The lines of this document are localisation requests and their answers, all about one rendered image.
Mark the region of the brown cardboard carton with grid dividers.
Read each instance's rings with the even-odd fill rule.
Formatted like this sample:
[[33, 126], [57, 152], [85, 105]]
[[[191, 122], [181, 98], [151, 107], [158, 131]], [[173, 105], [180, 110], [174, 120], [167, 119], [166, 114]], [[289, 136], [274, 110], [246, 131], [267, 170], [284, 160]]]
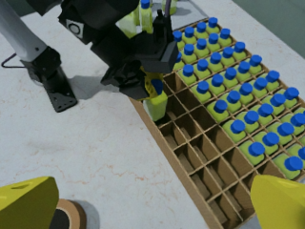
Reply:
[[[250, 135], [244, 130], [246, 138], [236, 144], [222, 129], [223, 124], [230, 120], [236, 120], [235, 117], [240, 113], [248, 112], [255, 105], [262, 105], [261, 100], [266, 96], [274, 96], [281, 89], [287, 90], [289, 87], [280, 78], [276, 80], [279, 86], [271, 92], [265, 87], [267, 94], [261, 98], [258, 99], [251, 93], [254, 98], [249, 103], [250, 105], [245, 107], [238, 100], [241, 103], [241, 108], [234, 114], [231, 114], [226, 109], [229, 116], [218, 123], [206, 109], [208, 105], [219, 100], [221, 95], [229, 93], [233, 88], [243, 83], [257, 80], [260, 75], [268, 73], [270, 70], [262, 62], [259, 64], [262, 72], [253, 75], [248, 71], [251, 77], [243, 82], [235, 77], [238, 82], [236, 86], [229, 89], [222, 83], [225, 87], [224, 93], [215, 96], [208, 89], [211, 98], [203, 104], [192, 92], [191, 87], [197, 85], [200, 81], [206, 81], [215, 74], [220, 74], [230, 67], [233, 68], [253, 55], [246, 48], [243, 52], [246, 53], [247, 57], [238, 61], [233, 56], [234, 63], [228, 67], [220, 61], [223, 69], [216, 73], [208, 67], [207, 69], [211, 74], [202, 80], [193, 71], [196, 81], [189, 87], [177, 73], [184, 67], [176, 71], [173, 69], [172, 73], [163, 73], [163, 91], [168, 96], [168, 102], [164, 117], [157, 121], [152, 121], [146, 113], [143, 107], [143, 100], [136, 101], [129, 97], [130, 102], [210, 229], [238, 229], [256, 216], [251, 194], [249, 193], [251, 192], [254, 176], [261, 174], [287, 179], [271, 158], [281, 154], [286, 154], [290, 157], [291, 155], [285, 148], [287, 149], [294, 144], [305, 147], [298, 140], [305, 135], [304, 130], [297, 136], [291, 134], [292, 140], [283, 146], [278, 142], [277, 151], [269, 156], [264, 152], [264, 159], [253, 166], [239, 150], [238, 147], [241, 144], [238, 147], [236, 146], [247, 140], [254, 143], [253, 136], [260, 132], [268, 133], [269, 131], [266, 128], [272, 124], [276, 122], [282, 124], [278, 119], [287, 114], [294, 115], [293, 112], [297, 109], [305, 108], [305, 101], [299, 96], [295, 98], [297, 103], [292, 109], [289, 110], [282, 104], [284, 106], [283, 112], [276, 117], [271, 113], [273, 120], [265, 126], [257, 120], [259, 127]], [[225, 153], [227, 154], [224, 155]]]

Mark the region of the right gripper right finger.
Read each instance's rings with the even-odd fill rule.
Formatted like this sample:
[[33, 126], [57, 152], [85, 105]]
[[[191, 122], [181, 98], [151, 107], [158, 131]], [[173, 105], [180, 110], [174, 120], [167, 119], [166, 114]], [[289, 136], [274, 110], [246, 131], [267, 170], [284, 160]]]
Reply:
[[305, 229], [305, 184], [255, 176], [251, 200], [262, 229]]

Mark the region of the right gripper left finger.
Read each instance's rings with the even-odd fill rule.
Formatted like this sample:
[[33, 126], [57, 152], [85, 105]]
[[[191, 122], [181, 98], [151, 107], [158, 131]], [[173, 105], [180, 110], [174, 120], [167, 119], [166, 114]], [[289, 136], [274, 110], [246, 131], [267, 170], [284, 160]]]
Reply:
[[0, 187], [0, 229], [49, 229], [58, 200], [54, 177]]

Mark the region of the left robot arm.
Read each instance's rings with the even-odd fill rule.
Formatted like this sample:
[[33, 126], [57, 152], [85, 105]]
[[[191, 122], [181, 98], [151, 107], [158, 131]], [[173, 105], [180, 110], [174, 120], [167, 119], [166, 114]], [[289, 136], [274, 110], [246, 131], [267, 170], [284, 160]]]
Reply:
[[[62, 0], [26, 1], [42, 17]], [[95, 45], [112, 25], [136, 10], [139, 2], [140, 0], [64, 0], [60, 5], [62, 12], [57, 18], [85, 46], [91, 42]], [[162, 9], [157, 10], [157, 15], [152, 22], [153, 33], [136, 37], [122, 61], [129, 63], [140, 60], [144, 71], [149, 73], [172, 73], [179, 55], [177, 41], [174, 41], [174, 35], [171, 39], [169, 21], [164, 19]], [[0, 0], [0, 33], [21, 58], [19, 61], [27, 68], [29, 77], [43, 84], [57, 113], [77, 104], [65, 75], [62, 76], [60, 53], [31, 31], [6, 0]]]

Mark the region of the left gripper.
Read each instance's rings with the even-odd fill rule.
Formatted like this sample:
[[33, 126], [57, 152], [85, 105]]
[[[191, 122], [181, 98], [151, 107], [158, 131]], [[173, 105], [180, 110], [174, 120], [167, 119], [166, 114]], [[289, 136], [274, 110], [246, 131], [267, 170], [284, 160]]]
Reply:
[[112, 84], [119, 88], [120, 93], [136, 101], [158, 97], [150, 80], [159, 79], [163, 83], [163, 73], [145, 72], [140, 60], [129, 63], [122, 61], [131, 49], [134, 38], [142, 33], [146, 33], [146, 30], [129, 38], [114, 24], [100, 42], [90, 47], [109, 66], [100, 83], [104, 86]]

